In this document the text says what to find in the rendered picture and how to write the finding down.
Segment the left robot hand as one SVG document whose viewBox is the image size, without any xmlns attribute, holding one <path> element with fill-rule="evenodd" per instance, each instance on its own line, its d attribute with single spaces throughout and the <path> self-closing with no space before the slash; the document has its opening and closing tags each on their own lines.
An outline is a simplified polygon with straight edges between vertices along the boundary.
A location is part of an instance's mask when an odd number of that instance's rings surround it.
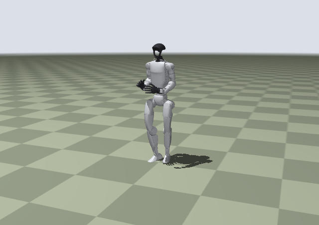
<svg viewBox="0 0 319 225">
<path fill-rule="evenodd" d="M 152 85 L 153 87 L 146 85 L 146 87 L 150 87 L 150 88 L 145 88 L 145 89 L 148 89 L 148 90 L 145 90 L 145 91 L 151 91 L 151 92 L 145 92 L 145 93 L 152 93 L 152 94 L 157 93 L 157 94 L 160 94 L 160 89 L 161 89 L 161 88 L 157 88 L 157 87 L 155 87 L 155 86 L 154 86 L 153 84 L 151 84 L 151 83 L 150 83 L 150 85 Z M 151 89 L 151 90 L 149 90 L 149 89 Z"/>
</svg>

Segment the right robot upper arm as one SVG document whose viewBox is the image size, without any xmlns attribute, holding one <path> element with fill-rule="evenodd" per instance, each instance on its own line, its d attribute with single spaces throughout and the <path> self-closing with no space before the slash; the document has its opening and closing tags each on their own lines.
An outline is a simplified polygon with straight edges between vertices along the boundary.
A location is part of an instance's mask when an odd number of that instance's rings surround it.
<svg viewBox="0 0 319 225">
<path fill-rule="evenodd" d="M 150 62 L 146 63 L 146 69 L 147 69 L 147 77 L 148 77 L 146 81 L 151 83 Z"/>
</svg>

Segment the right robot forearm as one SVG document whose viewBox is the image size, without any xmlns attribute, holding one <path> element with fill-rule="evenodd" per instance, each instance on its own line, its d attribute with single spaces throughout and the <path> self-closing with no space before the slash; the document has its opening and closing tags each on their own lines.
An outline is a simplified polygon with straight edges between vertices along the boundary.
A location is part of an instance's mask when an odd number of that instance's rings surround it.
<svg viewBox="0 0 319 225">
<path fill-rule="evenodd" d="M 149 83 L 149 82 L 147 82 L 147 81 L 145 81 L 145 82 L 144 82 L 144 84 L 145 84 L 145 85 L 147 85 L 147 86 L 150 86 L 150 83 Z M 148 88 L 148 87 L 145 87 L 145 88 Z M 143 89 L 143 91 L 145 91 L 145 90 L 146 90 L 145 88 Z"/>
</svg>

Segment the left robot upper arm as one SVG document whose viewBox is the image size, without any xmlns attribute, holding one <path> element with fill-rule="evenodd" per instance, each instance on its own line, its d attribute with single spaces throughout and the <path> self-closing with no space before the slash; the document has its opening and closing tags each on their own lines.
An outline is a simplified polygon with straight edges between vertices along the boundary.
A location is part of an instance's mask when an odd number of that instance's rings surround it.
<svg viewBox="0 0 319 225">
<path fill-rule="evenodd" d="M 170 81 L 168 82 L 169 85 L 174 81 L 175 82 L 175 73 L 174 73 L 174 64 L 166 62 L 165 63 L 165 68 L 168 71 L 168 75 L 170 78 Z"/>
</svg>

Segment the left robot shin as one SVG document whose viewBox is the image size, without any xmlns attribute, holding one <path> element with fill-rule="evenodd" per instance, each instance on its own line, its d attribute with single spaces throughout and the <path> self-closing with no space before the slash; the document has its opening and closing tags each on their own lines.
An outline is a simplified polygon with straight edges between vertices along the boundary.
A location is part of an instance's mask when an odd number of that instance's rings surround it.
<svg viewBox="0 0 319 225">
<path fill-rule="evenodd" d="M 170 133 L 165 132 L 165 135 L 164 135 L 165 155 L 168 154 L 168 156 L 169 156 L 169 147 L 171 144 L 171 131 L 172 131 L 172 128 L 170 128 Z"/>
</svg>

